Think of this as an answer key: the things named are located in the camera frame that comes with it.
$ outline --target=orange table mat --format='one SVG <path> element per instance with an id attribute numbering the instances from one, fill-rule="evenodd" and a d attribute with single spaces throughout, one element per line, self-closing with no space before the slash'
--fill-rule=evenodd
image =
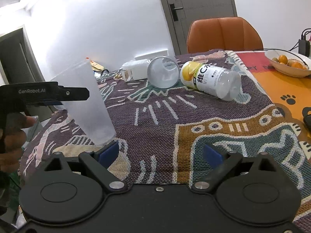
<path id="1" fill-rule="evenodd" d="M 237 54 L 253 74 L 286 120 L 297 129 L 300 141 L 311 144 L 311 132 L 303 118 L 311 114 L 311 77 L 295 78 L 282 74 L 270 65 L 263 52 Z M 311 147 L 307 158 L 311 158 Z"/>

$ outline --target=chair backrest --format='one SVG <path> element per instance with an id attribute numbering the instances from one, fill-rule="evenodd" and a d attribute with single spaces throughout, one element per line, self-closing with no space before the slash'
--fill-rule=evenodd
<path id="1" fill-rule="evenodd" d="M 188 53 L 216 48 L 243 51 L 260 49 L 263 45 L 256 30 L 241 17 L 194 21 L 188 34 Z"/>

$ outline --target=fruit bowl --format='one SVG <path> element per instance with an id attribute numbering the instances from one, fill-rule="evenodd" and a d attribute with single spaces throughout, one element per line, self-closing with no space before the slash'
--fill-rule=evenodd
<path id="1" fill-rule="evenodd" d="M 281 64 L 281 63 L 278 63 L 272 60 L 273 58 L 278 58 L 280 55 L 285 55 L 288 59 L 298 60 L 299 58 L 293 55 L 292 53 L 300 57 L 307 64 L 309 70 L 303 70 L 299 68 L 290 67 L 285 64 Z M 306 77 L 311 74 L 311 59 L 309 59 L 308 57 L 302 54 L 295 53 L 295 52 L 280 51 L 280 50 L 269 50 L 265 52 L 265 56 L 270 60 L 271 65 L 273 65 L 277 71 L 283 74 L 286 74 L 292 77 L 297 77 L 297 78 Z"/>

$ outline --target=silver rivet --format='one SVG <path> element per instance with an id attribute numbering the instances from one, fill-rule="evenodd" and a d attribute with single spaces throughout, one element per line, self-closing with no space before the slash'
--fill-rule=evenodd
<path id="1" fill-rule="evenodd" d="M 121 189 L 124 187 L 124 183 L 121 181 L 113 181 L 109 184 L 112 189 Z"/>
<path id="2" fill-rule="evenodd" d="M 197 189 L 207 189 L 209 188 L 210 185 L 205 181 L 199 181 L 199 182 L 194 183 L 194 186 Z"/>
<path id="3" fill-rule="evenodd" d="M 157 192 L 163 192 L 163 191 L 164 191 L 164 188 L 163 188 L 163 187 L 157 187 L 155 190 L 156 190 Z"/>

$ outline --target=hand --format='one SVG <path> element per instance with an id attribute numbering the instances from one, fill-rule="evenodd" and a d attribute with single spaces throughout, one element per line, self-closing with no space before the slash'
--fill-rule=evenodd
<path id="1" fill-rule="evenodd" d="M 21 113 L 7 115 L 6 137 L 4 145 L 6 153 L 0 154 L 0 170 L 11 173 L 19 168 L 19 159 L 23 155 L 21 146 L 26 141 L 26 134 L 21 129 L 29 128 L 35 124 L 33 117 L 26 117 Z"/>

